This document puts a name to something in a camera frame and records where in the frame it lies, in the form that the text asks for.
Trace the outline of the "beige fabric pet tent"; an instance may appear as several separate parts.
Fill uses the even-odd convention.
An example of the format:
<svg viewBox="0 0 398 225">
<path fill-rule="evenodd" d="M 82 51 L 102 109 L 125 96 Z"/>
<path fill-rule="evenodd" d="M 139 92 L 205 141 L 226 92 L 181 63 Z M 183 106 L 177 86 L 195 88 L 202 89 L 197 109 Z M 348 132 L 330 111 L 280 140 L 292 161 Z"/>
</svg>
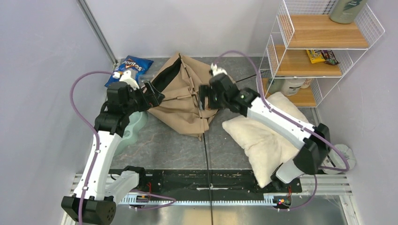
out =
<svg viewBox="0 0 398 225">
<path fill-rule="evenodd" d="M 151 81 L 165 98 L 148 113 L 179 134 L 201 139 L 218 112 L 198 105 L 199 87 L 209 83 L 209 71 L 210 65 L 176 52 Z"/>
</svg>

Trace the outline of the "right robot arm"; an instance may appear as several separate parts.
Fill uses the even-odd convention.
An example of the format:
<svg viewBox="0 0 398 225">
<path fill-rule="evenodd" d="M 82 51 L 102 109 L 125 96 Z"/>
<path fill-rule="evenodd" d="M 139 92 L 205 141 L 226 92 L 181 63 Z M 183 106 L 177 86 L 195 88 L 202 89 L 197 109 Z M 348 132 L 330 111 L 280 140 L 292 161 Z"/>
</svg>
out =
<svg viewBox="0 0 398 225">
<path fill-rule="evenodd" d="M 295 178 L 317 173 L 321 163 L 330 152 L 326 134 L 321 134 L 323 124 L 314 126 L 298 120 L 261 97 L 251 89 L 239 89 L 224 72 L 214 75 L 209 84 L 199 87 L 199 108 L 208 100 L 210 109 L 227 108 L 246 118 L 253 119 L 273 129 L 286 138 L 299 152 L 287 162 L 278 163 L 271 175 L 271 186 L 277 192 L 287 189 Z"/>
</svg>

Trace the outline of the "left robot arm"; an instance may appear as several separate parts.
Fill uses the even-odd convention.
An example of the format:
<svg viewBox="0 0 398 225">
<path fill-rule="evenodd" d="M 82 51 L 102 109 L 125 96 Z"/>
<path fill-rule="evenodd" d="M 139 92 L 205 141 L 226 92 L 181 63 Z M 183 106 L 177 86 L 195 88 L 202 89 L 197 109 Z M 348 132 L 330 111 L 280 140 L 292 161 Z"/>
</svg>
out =
<svg viewBox="0 0 398 225">
<path fill-rule="evenodd" d="M 71 196 L 62 199 L 61 207 L 80 225 L 109 225 L 116 206 L 132 190 L 143 191 L 147 178 L 128 169 L 107 185 L 108 172 L 130 115 L 159 106 L 165 96 L 151 82 L 143 88 L 127 82 L 114 82 L 107 88 L 107 100 L 92 127 L 92 145 L 83 176 Z"/>
</svg>

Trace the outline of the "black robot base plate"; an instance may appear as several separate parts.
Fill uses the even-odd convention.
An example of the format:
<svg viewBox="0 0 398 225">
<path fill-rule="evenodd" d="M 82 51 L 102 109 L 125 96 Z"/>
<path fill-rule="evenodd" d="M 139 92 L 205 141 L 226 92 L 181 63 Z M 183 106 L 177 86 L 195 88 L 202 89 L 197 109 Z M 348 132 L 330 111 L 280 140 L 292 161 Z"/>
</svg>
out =
<svg viewBox="0 0 398 225">
<path fill-rule="evenodd" d="M 260 188 L 252 170 L 210 170 L 213 201 L 262 200 L 265 194 L 301 193 L 300 179 L 278 187 Z M 206 169 L 146 169 L 138 190 L 173 197 L 178 201 L 209 200 Z"/>
</svg>

